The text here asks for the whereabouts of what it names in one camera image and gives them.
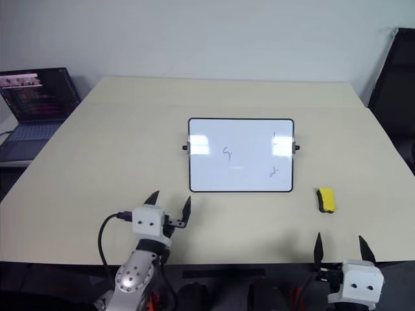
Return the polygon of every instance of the laptop keyboard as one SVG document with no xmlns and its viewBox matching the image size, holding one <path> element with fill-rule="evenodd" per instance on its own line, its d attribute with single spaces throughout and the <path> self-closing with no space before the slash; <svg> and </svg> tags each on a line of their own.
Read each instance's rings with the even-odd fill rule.
<svg viewBox="0 0 415 311">
<path fill-rule="evenodd" d="M 20 124 L 8 137 L 9 141 L 33 141 L 50 139 L 60 124 Z"/>
</svg>

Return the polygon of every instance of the yellow sponge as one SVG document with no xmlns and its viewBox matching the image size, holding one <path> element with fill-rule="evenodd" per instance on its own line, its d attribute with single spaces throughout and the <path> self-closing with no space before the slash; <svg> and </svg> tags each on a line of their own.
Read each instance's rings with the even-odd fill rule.
<svg viewBox="0 0 415 311">
<path fill-rule="evenodd" d="M 336 211 L 335 195 L 332 188 L 318 188 L 318 208 L 322 213 L 334 213 Z"/>
</svg>

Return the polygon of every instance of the small whiteboard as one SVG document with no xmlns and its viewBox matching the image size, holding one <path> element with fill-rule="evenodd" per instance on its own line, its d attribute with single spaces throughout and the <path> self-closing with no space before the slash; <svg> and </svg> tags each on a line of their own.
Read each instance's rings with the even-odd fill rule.
<svg viewBox="0 0 415 311">
<path fill-rule="evenodd" d="M 191 191 L 292 190 L 293 120 L 192 118 L 188 127 Z"/>
</svg>

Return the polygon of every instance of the whiteboard frame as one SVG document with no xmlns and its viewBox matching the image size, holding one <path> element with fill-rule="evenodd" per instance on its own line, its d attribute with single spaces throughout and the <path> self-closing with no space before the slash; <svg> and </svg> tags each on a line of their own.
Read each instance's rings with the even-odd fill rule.
<svg viewBox="0 0 415 311">
<path fill-rule="evenodd" d="M 191 187 L 191 154 L 190 154 L 190 121 L 192 120 L 264 120 L 264 121 L 291 121 L 292 122 L 292 155 L 291 155 L 291 188 L 289 190 L 275 190 L 275 191 L 269 191 L 269 190 L 213 190 L 213 191 L 207 191 L 207 190 L 193 190 Z M 296 142 L 295 142 L 295 122 L 294 120 L 290 118 L 200 118 L 200 117 L 193 117 L 190 118 L 187 121 L 187 157 L 188 157 L 188 163 L 189 163 L 189 190 L 194 193 L 218 193 L 218 192 L 251 192 L 251 193 L 270 193 L 270 192 L 291 192 L 294 188 L 294 155 L 295 155 L 295 148 L 296 148 Z"/>
</svg>

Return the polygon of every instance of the table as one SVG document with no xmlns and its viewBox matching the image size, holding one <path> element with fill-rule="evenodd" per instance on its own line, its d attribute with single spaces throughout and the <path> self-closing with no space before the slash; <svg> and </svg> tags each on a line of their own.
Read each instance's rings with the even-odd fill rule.
<svg viewBox="0 0 415 311">
<path fill-rule="evenodd" d="M 292 118 L 301 150 L 290 193 L 190 193 L 190 117 Z M 334 189 L 338 211 L 318 211 L 317 187 Z M 413 260 L 415 178 L 349 84 L 103 78 L 8 193 L 0 208 L 0 259 L 100 264 L 105 217 L 132 210 L 155 190 L 186 229 L 170 264 L 359 259 L 358 235 L 378 261 Z M 110 264 L 135 246 L 131 225 L 103 236 Z"/>
</svg>

